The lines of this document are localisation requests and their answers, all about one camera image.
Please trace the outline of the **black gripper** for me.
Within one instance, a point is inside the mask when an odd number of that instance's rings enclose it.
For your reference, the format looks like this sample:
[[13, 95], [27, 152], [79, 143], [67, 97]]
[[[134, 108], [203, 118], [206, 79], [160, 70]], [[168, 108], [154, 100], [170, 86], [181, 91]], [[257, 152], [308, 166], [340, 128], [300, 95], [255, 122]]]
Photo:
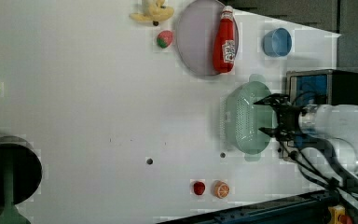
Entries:
[[291, 141], [297, 134], [301, 134], [298, 118], [302, 108], [291, 105], [287, 95], [274, 93], [256, 101], [255, 105], [274, 106], [277, 115], [277, 129], [261, 127], [262, 133], [271, 138], [277, 138], [279, 141]]

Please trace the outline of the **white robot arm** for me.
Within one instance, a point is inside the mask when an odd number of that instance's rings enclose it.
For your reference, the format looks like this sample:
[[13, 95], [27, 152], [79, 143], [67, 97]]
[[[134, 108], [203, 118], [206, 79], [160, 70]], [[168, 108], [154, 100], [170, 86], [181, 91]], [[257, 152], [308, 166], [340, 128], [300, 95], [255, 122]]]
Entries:
[[358, 200], [358, 105], [303, 105], [274, 93], [257, 102], [273, 109], [274, 128], [260, 131], [276, 139], [303, 176], [328, 189], [340, 189]]

